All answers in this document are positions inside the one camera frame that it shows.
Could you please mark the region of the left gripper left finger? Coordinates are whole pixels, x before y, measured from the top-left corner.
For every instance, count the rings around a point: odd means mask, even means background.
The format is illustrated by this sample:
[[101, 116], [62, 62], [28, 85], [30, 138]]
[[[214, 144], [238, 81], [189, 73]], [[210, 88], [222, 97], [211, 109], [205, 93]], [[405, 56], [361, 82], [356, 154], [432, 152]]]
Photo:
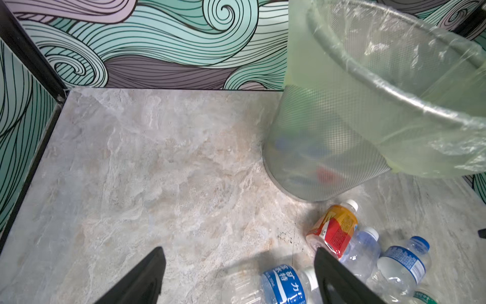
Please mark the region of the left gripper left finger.
[[163, 248], [154, 248], [96, 303], [157, 303], [166, 264]]

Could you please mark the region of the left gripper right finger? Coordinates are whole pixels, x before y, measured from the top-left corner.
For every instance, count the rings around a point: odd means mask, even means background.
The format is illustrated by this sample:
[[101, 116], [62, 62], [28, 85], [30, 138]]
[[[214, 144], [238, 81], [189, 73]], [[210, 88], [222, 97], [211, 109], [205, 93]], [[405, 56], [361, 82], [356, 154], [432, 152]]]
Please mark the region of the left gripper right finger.
[[385, 304], [323, 248], [316, 251], [314, 268], [323, 303]]

